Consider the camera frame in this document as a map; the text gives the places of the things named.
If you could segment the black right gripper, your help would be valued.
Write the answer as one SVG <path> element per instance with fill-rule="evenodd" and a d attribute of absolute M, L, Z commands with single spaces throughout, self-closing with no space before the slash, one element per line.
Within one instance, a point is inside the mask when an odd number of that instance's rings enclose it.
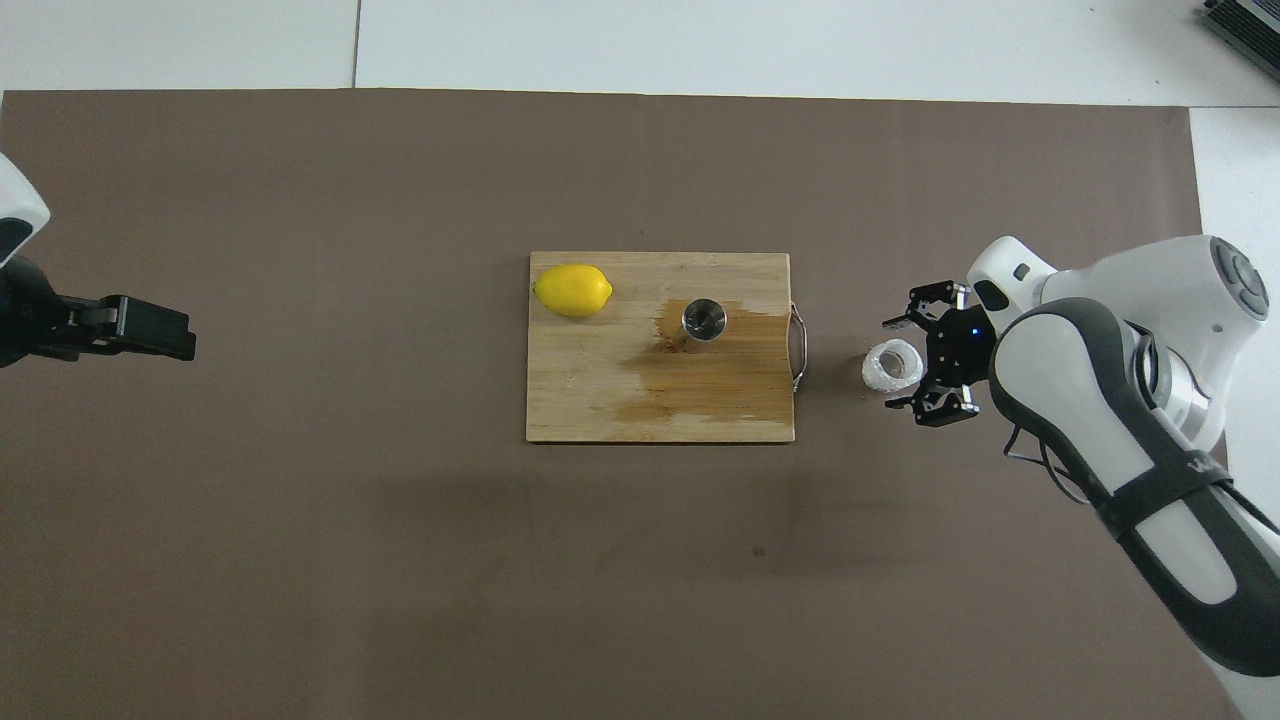
<path fill-rule="evenodd" d="M 881 323 L 886 331 L 925 332 L 924 386 L 888 398 L 884 407 L 908 410 L 918 427 L 941 428 L 975 418 L 972 388 L 989 379 L 997 334 L 982 307 L 968 307 L 970 287 L 959 281 L 918 286 L 906 307 Z"/>

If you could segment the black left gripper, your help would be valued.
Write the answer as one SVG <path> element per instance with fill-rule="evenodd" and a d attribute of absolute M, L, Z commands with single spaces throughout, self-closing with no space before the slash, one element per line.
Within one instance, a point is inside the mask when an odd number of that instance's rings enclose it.
<path fill-rule="evenodd" d="M 102 300 L 108 319 L 100 325 L 101 354 L 142 354 L 183 363 L 195 360 L 197 336 L 191 318 L 127 295 Z M 60 333 L 77 324 L 76 316 L 102 307 L 97 300 L 59 295 L 46 274 L 26 258 L 12 258 L 1 270 L 1 366 L 28 356 L 77 363 L 88 341 Z"/>

